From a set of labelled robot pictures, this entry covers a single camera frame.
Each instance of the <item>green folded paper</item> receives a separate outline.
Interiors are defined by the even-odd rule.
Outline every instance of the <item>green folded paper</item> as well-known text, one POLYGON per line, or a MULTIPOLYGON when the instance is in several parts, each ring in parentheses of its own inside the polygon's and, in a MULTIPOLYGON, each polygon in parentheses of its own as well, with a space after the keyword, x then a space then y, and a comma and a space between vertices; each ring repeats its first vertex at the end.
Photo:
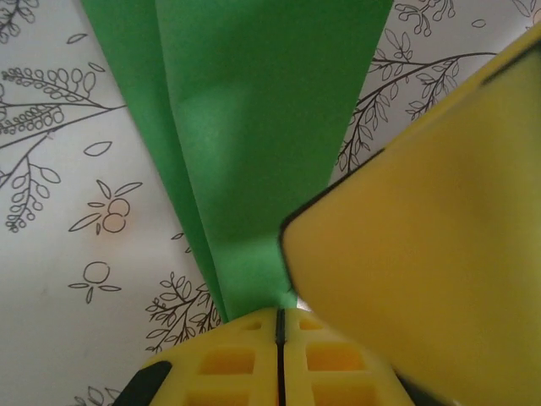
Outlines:
POLYGON ((277 235, 322 190, 391 0, 84 0, 224 321, 292 307, 277 235))

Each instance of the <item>berry drawing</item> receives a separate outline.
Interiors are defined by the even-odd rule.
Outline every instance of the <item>berry drawing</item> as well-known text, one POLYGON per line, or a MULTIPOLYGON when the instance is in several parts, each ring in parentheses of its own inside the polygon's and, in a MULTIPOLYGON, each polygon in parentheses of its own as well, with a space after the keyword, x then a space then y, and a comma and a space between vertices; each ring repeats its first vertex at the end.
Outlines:
POLYGON ((85 266, 83 271, 84 282, 71 283, 68 285, 72 289, 88 289, 86 291, 85 301, 89 304, 94 296, 94 288, 103 292, 118 292, 122 290, 118 286, 103 284, 111 275, 111 267, 102 261, 94 261, 85 266))
POLYGON ((109 188, 105 182, 99 179, 96 180, 96 182, 107 201, 91 201, 87 203, 88 207, 100 210, 80 218, 68 230, 70 233, 87 228, 91 224, 95 224, 96 235, 100 235, 101 230, 105 230, 108 233, 120 233, 126 227, 126 217, 128 217, 131 206, 129 205, 129 202, 121 196, 125 196, 129 192, 136 190, 143 183, 131 182, 121 186, 113 193, 111 192, 111 188, 109 188))

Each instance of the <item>fruit drawing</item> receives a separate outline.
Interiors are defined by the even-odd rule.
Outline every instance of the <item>fruit drawing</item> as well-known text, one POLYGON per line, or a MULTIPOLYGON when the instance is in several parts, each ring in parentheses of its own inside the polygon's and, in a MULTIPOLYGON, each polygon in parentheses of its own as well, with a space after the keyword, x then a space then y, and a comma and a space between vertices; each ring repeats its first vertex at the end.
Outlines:
POLYGON ((118 286, 103 284, 111 275, 111 267, 103 261, 94 261, 85 266, 83 271, 84 282, 71 283, 68 286, 72 289, 88 289, 86 291, 85 301, 90 304, 94 297, 94 288, 102 292, 118 292, 122 290, 118 286))
POLYGON ((96 235, 100 235, 104 230, 108 233, 120 233, 126 228, 126 218, 128 217, 131 206, 129 202, 121 197, 139 188, 142 182, 131 182, 119 187, 113 193, 111 188, 103 181, 96 180, 100 191, 106 201, 91 201, 87 203, 88 207, 99 209, 87 216, 80 218, 71 228, 69 232, 79 231, 91 224, 95 224, 96 235))

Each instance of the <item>green paper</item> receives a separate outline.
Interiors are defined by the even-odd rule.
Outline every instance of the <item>green paper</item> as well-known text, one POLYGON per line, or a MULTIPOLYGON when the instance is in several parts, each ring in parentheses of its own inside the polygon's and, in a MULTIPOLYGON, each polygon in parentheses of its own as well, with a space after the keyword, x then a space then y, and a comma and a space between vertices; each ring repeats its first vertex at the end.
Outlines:
POLYGON ((294 306, 278 230, 328 182, 391 1, 84 3, 222 317, 294 306))

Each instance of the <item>yellow plastic object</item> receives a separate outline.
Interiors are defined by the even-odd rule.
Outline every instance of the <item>yellow plastic object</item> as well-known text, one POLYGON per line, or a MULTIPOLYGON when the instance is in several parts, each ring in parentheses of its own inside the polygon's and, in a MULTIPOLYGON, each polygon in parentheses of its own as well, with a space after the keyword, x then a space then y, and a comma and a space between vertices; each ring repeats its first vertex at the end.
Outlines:
POLYGON ((541 405, 541 25, 292 216, 334 328, 468 406, 541 405))
POLYGON ((307 311, 280 313, 260 310, 159 353, 115 406, 413 406, 369 351, 307 311))

